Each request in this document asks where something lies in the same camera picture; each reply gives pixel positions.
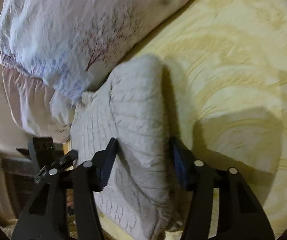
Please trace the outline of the white blue floral duvet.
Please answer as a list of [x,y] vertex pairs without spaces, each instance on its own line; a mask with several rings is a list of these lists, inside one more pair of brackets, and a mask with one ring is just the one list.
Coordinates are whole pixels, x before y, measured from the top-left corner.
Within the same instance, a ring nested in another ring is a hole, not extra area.
[[189,0],[4,0],[0,64],[73,102]]

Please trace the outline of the white floral pillow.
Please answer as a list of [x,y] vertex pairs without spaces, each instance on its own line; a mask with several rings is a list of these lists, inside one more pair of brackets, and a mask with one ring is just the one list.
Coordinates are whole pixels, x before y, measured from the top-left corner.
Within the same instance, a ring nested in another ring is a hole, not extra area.
[[15,124],[36,137],[52,137],[64,144],[70,139],[73,103],[41,79],[18,71],[18,64],[0,50],[0,64],[7,101]]

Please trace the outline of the yellow orange patterned bedsheet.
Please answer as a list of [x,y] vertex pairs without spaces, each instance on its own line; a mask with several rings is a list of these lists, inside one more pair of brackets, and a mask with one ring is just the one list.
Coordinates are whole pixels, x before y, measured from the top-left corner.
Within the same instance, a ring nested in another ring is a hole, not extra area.
[[287,230],[287,0],[195,0],[139,53],[163,59],[179,136],[215,164],[229,157]]

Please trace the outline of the dark bedside furniture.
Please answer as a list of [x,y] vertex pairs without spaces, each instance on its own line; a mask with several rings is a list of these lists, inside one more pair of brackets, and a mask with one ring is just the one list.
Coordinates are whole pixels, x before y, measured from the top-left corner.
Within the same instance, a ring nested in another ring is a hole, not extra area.
[[[62,145],[55,145],[63,150]],[[5,156],[1,159],[1,168],[5,174],[7,194],[11,207],[18,218],[30,199],[35,187],[34,177],[37,174],[30,158],[29,150],[19,148],[20,156]]]

